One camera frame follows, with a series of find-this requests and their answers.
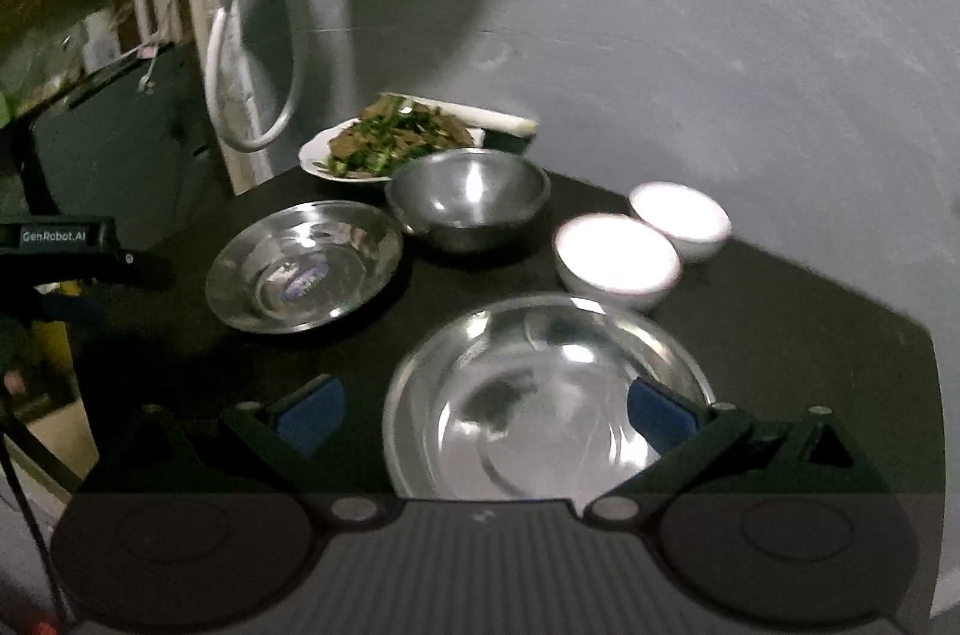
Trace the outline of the white bowl red rim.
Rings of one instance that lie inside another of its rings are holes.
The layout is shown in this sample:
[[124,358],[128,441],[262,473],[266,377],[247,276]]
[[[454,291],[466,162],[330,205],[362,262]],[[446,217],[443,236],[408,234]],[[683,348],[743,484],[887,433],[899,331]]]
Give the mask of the white bowl red rim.
[[706,193],[672,182],[647,182],[628,195],[631,213],[674,245],[683,261],[716,255],[732,236],[726,209]]
[[571,294],[652,309],[677,286],[682,262],[661,232],[625,215],[590,213],[553,234],[556,271]]

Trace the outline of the white leek stalk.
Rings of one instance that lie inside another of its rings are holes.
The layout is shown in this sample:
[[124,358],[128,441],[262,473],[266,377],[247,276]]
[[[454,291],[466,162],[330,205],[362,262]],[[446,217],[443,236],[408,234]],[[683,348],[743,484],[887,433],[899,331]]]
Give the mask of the white leek stalk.
[[448,103],[438,99],[423,98],[416,94],[404,94],[404,99],[410,99],[417,104],[427,107],[439,107],[446,114],[459,119],[462,124],[470,128],[480,128],[485,131],[498,131],[510,137],[532,138],[537,135],[539,122],[521,117],[521,115],[506,114],[500,110],[483,109],[483,107],[467,106],[467,104]]

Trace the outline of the large steel basin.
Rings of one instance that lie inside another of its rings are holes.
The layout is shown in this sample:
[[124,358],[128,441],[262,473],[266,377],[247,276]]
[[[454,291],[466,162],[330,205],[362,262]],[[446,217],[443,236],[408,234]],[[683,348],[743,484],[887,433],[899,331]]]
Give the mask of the large steel basin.
[[623,305],[527,294],[470,310],[395,369],[382,414],[394,489],[584,508],[658,459],[626,417],[638,378],[715,399],[692,354]]

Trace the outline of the shallow steel plate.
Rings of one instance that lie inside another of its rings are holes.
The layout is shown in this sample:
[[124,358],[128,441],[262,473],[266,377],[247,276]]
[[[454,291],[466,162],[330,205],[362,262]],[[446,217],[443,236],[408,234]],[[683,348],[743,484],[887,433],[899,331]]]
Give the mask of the shallow steel plate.
[[381,293],[402,247],[400,225],[370,204],[295,204],[248,225],[221,249],[206,273],[206,303],[241,332],[307,332]]

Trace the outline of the white plate of stir-fry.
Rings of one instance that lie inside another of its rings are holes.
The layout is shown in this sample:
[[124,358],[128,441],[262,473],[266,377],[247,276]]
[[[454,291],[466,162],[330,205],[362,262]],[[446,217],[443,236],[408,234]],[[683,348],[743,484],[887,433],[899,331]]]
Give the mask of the white plate of stir-fry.
[[402,165],[449,149],[480,148],[482,130],[449,109],[381,94],[353,119],[317,133],[298,153],[304,172],[334,182],[387,182]]

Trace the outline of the deep steel bowl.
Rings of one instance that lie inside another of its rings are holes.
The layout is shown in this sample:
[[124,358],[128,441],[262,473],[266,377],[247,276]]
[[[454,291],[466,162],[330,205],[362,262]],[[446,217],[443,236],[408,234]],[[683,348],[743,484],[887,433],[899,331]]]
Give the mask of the deep steel bowl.
[[407,234],[436,247],[470,254],[523,231],[550,200],[544,169],[524,156],[462,148],[402,165],[386,185],[386,200]]

